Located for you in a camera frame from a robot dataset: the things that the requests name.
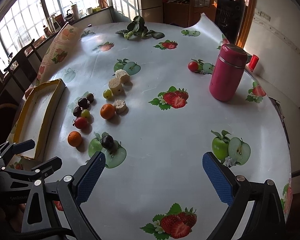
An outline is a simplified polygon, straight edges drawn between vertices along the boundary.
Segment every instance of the cable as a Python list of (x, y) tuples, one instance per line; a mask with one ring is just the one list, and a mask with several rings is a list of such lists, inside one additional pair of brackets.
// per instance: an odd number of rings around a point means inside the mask
[(60, 227), (39, 229), (26, 233), (13, 233), (13, 235), (19, 240), (40, 240), (55, 235), (67, 235), (75, 237), (71, 229)]

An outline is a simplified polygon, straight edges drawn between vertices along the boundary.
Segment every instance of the wooden frame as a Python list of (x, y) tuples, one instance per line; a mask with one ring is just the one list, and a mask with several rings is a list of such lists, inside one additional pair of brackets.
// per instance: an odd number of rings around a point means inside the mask
[(235, 43), (240, 48), (243, 48), (247, 41), (247, 37), (248, 37), (249, 31), (250, 31), (254, 11), (256, 8), (256, 3), (257, 3), (257, 0), (249, 0), (248, 9), (245, 10), (245, 12), (244, 12), (242, 24), (241, 24), (241, 27), (240, 27), (240, 30), (238, 33), (236, 43)]

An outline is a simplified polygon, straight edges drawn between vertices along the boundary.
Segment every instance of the tangerine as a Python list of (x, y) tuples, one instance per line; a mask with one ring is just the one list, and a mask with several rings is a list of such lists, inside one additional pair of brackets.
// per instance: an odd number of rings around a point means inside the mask
[(68, 143), (72, 146), (72, 147), (78, 147), (82, 142), (82, 137), (81, 134), (77, 131), (72, 131), (71, 133), (69, 133), (68, 135)]
[(100, 109), (100, 115), (103, 119), (109, 120), (114, 116), (115, 108), (111, 104), (105, 104)]

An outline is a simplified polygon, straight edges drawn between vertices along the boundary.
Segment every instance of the jar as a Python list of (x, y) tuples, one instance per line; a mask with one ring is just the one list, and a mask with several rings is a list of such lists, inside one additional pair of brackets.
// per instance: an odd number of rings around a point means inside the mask
[(230, 43), (221, 46), (209, 85), (214, 98), (229, 101), (234, 96), (247, 60), (247, 53), (240, 47)]

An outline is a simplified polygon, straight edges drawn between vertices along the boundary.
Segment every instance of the thermos lid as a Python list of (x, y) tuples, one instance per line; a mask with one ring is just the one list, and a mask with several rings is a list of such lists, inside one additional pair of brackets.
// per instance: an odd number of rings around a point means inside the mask
[(234, 67), (244, 68), (248, 60), (248, 54), (240, 47), (226, 43), (221, 46), (219, 58)]

